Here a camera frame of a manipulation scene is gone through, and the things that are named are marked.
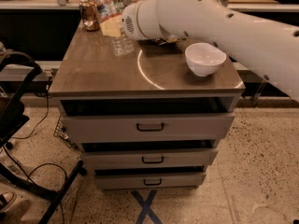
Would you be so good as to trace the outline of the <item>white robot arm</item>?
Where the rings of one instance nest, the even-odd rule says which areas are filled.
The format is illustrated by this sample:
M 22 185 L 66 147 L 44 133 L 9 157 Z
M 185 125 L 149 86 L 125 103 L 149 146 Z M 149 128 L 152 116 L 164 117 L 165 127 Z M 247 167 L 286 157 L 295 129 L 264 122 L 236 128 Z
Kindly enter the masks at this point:
M 197 38 L 299 100 L 299 27 L 233 11 L 218 0 L 140 0 L 122 12 L 134 40 Z

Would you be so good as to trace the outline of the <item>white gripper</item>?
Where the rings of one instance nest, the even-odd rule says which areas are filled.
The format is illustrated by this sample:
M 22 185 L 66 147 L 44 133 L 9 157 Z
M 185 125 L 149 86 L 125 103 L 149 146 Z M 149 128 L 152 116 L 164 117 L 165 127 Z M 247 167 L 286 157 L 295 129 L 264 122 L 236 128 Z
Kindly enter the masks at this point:
M 103 35 L 121 37 L 121 28 L 133 40 L 168 38 L 170 34 L 160 25 L 156 15 L 157 0 L 140 0 L 127 6 L 121 15 L 100 24 Z

